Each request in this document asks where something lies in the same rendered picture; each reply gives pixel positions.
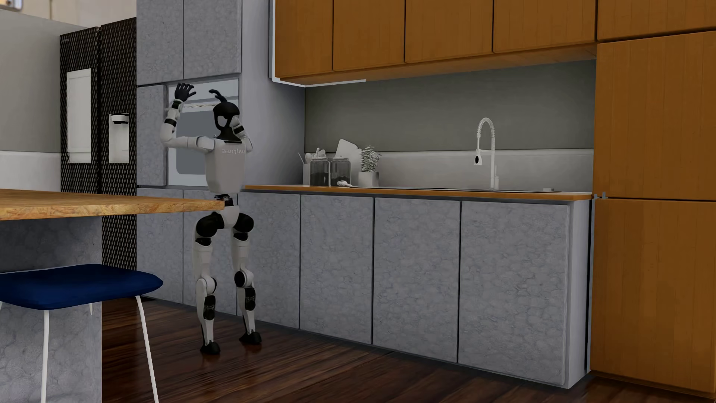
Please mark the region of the wooden wall cabinet door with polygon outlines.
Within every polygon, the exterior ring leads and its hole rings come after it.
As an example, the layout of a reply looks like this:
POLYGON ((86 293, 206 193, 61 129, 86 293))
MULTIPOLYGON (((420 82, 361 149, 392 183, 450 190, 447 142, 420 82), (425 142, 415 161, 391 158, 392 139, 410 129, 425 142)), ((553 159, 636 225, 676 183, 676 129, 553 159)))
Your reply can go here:
POLYGON ((595 42, 596 0, 494 0, 493 51, 595 42))
POLYGON ((405 0, 334 0, 333 70, 405 62, 405 0))
POLYGON ((493 52, 494 0, 406 0, 405 61, 493 52))
POLYGON ((333 0, 276 0, 275 76, 333 70, 333 0))

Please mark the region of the wooden kitchen countertop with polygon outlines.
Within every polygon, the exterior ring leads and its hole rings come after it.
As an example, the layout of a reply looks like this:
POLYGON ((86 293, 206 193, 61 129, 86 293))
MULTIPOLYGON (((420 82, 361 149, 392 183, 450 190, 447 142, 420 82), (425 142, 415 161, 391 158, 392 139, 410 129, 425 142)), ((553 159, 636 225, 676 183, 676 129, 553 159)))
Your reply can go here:
POLYGON ((568 191, 507 191, 450 188, 316 187, 309 185, 246 185, 245 192, 328 194, 340 196, 528 199, 575 202, 593 199, 589 193, 568 191))

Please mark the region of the glass storage jar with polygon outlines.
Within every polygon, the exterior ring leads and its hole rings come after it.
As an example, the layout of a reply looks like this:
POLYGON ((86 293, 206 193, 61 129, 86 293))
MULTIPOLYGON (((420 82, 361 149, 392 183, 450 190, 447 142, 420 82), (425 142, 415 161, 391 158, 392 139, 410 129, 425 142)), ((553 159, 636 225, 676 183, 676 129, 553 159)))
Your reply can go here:
POLYGON ((330 162, 327 157, 314 157, 309 162, 309 184, 315 187, 330 185, 330 162))
POLYGON ((352 164, 348 158, 334 157, 329 164, 329 185, 331 187, 350 187, 352 164))

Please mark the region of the small potted plant white pot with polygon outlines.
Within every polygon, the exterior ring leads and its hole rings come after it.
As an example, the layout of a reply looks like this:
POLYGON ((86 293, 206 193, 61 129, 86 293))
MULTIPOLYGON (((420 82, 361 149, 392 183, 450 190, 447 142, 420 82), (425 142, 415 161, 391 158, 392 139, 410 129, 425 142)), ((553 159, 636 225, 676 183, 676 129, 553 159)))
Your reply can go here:
POLYGON ((361 164, 359 176, 357 177, 357 185, 359 187, 378 187, 379 174, 378 163, 381 154, 378 153, 371 145, 365 146, 361 151, 361 164))

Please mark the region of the wooden island table top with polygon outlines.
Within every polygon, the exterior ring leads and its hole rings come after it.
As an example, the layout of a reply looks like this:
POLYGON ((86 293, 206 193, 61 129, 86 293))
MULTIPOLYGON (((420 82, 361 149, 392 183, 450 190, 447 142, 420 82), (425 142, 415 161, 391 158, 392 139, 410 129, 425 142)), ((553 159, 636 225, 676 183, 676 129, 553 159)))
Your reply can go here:
POLYGON ((222 210, 220 200, 0 188, 0 221, 222 210))

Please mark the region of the robot right leg white black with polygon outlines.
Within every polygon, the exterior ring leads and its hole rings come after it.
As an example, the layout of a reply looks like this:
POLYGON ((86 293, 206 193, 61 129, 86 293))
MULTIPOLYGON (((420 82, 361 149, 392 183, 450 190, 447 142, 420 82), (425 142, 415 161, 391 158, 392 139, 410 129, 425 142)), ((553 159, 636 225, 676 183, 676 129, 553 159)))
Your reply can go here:
POLYGON ((212 237, 224 228, 224 221, 218 212, 199 219, 195 225, 192 244, 192 272, 195 278, 196 312, 202 329, 201 353, 218 355, 220 347, 213 337, 213 321, 216 316, 217 282, 210 274, 213 253, 212 237))

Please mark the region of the robot leg white black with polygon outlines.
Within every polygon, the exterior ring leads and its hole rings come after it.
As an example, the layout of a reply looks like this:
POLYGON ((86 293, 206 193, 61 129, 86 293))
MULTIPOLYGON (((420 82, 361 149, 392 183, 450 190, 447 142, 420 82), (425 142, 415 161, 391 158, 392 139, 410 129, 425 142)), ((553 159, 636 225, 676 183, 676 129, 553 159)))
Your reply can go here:
POLYGON ((239 206, 225 208, 225 218, 231 226, 231 261, 234 269, 234 282, 238 309, 244 320, 246 332, 239 340, 241 343, 259 345, 261 335, 255 329, 255 287, 254 274, 248 270, 249 240, 248 234, 254 228, 253 219, 240 212, 239 206))
POLYGON ((202 329, 201 353, 218 355, 220 347, 213 337, 213 321, 216 316, 217 282, 210 274, 213 253, 212 237, 224 228, 224 221, 218 212, 199 219, 195 225, 192 244, 192 272, 195 278, 196 312, 202 329))

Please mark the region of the white utensil holder with utensils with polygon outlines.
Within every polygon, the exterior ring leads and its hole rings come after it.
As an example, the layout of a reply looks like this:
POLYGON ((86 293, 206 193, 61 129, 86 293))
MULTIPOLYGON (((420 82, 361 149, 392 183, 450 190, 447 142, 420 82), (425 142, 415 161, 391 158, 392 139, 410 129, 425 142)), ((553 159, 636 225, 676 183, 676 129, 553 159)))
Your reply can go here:
POLYGON ((302 162, 302 184, 303 184, 303 185, 310 186, 310 184, 311 184, 311 179, 310 179, 311 165, 310 165, 310 164, 311 164, 311 160, 312 160, 314 157, 325 158, 325 157, 326 157, 326 151, 325 151, 324 149, 316 149, 316 152, 314 152, 314 153, 305 153, 305 154, 301 157, 301 162, 302 162))

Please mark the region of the grey upper cabinet door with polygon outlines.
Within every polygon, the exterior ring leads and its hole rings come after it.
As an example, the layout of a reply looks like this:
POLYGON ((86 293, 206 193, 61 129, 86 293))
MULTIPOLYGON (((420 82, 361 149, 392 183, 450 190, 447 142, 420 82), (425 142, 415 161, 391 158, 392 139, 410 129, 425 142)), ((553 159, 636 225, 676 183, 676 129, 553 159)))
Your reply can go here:
POLYGON ((183 0, 137 0, 137 85, 183 79, 183 0))
POLYGON ((242 0, 183 0, 183 77, 241 72, 242 0))

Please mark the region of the built-in wall oven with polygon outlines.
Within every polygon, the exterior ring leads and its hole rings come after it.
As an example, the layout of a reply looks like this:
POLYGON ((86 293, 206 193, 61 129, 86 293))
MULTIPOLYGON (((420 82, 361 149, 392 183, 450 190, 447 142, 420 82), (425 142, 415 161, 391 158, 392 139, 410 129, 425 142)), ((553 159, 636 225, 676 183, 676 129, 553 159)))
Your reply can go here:
MULTIPOLYGON (((213 120, 213 108, 220 100, 209 90, 218 90, 229 102, 239 105, 238 77, 189 81, 194 96, 183 106, 176 127, 176 136, 219 135, 213 120)), ((176 187, 207 187, 204 154, 191 149, 167 150, 167 184, 176 187)))

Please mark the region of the white spring kitchen faucet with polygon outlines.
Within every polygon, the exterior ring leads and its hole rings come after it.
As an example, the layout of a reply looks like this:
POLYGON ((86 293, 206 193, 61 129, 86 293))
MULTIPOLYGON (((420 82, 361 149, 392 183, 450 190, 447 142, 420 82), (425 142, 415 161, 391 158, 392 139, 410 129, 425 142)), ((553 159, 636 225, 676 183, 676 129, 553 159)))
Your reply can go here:
POLYGON ((499 177, 497 175, 497 163, 496 163, 496 129, 491 119, 484 117, 480 120, 478 129, 476 132, 476 138, 478 140, 478 148, 475 150, 474 165, 483 165, 483 156, 481 155, 482 149, 480 148, 480 139, 482 135, 482 127, 488 124, 490 129, 490 189, 497 190, 499 187, 499 177))

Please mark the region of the tall wooden pantry cabinet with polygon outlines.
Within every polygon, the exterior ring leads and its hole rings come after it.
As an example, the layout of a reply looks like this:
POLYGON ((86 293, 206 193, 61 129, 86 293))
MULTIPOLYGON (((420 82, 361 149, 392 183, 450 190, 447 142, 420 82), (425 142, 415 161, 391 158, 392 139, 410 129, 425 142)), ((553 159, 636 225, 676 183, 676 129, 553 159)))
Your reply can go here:
POLYGON ((716 397, 716 0, 598 0, 591 369, 716 397))

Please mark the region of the robot head black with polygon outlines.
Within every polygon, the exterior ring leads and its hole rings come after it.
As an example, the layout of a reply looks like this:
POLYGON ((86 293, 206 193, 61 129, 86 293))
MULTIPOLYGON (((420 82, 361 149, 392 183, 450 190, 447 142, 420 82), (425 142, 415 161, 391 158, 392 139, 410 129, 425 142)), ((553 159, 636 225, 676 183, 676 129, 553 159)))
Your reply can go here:
POLYGON ((216 139, 228 142, 240 142, 239 137, 234 133, 234 128, 231 126, 232 121, 239 116, 239 113, 238 106, 228 101, 220 101, 219 104, 214 106, 214 122, 220 131, 216 139))

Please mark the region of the white cutting board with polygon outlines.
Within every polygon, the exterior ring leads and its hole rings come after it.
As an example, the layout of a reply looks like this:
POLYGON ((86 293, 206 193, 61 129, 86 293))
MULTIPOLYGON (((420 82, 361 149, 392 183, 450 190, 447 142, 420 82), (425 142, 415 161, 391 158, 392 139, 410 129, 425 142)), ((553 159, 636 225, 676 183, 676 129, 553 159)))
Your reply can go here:
POLYGON ((340 139, 334 158, 344 158, 350 161, 351 185, 356 186, 359 178, 359 172, 361 170, 362 149, 359 149, 357 145, 345 139, 340 139))

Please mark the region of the robot torso white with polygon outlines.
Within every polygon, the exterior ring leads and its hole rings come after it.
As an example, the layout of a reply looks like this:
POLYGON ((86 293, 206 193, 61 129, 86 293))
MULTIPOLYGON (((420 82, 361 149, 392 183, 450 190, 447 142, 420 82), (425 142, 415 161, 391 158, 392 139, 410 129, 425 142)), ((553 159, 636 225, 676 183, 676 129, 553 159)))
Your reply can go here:
POLYGON ((214 194, 238 193, 244 184, 246 143, 214 139, 213 150, 205 154, 205 178, 214 194))

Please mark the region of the robot left leg white black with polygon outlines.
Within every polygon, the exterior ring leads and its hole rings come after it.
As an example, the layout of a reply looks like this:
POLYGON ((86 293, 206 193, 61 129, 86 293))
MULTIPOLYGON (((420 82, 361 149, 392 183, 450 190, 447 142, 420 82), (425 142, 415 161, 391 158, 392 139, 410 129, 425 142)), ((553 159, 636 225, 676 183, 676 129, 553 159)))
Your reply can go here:
POLYGON ((241 343, 259 345, 261 335, 255 329, 255 287, 254 274, 248 270, 249 240, 248 234, 254 228, 253 219, 240 212, 239 206, 225 208, 225 218, 231 226, 231 261, 234 269, 234 282, 238 309, 244 320, 246 332, 239 340, 241 343))

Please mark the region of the blue stool white legs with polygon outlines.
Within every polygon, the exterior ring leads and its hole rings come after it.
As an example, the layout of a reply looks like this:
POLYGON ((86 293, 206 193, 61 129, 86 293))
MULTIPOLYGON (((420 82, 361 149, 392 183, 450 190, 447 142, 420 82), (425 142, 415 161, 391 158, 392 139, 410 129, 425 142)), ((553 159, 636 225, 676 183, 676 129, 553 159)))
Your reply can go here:
POLYGON ((159 403, 145 312, 140 297, 162 285, 163 281, 154 274, 103 264, 0 273, 0 309, 7 303, 44 313, 40 403, 47 403, 49 311, 129 297, 135 297, 139 307, 154 403, 159 403))

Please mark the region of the black perforated refrigerator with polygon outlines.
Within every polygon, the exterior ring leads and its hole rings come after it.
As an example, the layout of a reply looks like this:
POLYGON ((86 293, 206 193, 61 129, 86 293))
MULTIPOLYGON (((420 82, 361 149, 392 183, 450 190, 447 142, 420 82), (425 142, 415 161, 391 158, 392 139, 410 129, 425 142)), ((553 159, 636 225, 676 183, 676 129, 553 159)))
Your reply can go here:
POLYGON ((137 194, 136 18, 62 34, 61 191, 137 194))

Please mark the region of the grey base cabinet door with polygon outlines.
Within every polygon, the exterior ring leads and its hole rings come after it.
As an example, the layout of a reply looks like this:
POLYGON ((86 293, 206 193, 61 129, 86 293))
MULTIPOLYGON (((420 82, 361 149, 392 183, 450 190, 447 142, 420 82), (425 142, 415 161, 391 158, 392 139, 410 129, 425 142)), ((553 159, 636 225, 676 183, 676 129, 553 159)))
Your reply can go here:
POLYGON ((459 364, 562 385, 570 209, 463 201, 459 364))
POLYGON ((457 361, 460 213, 459 201, 374 200, 376 346, 457 361))
POLYGON ((301 330, 371 344, 374 200, 301 196, 301 330))
POLYGON ((254 274, 255 318, 298 328, 300 196, 240 193, 238 204, 254 220, 248 269, 254 274))

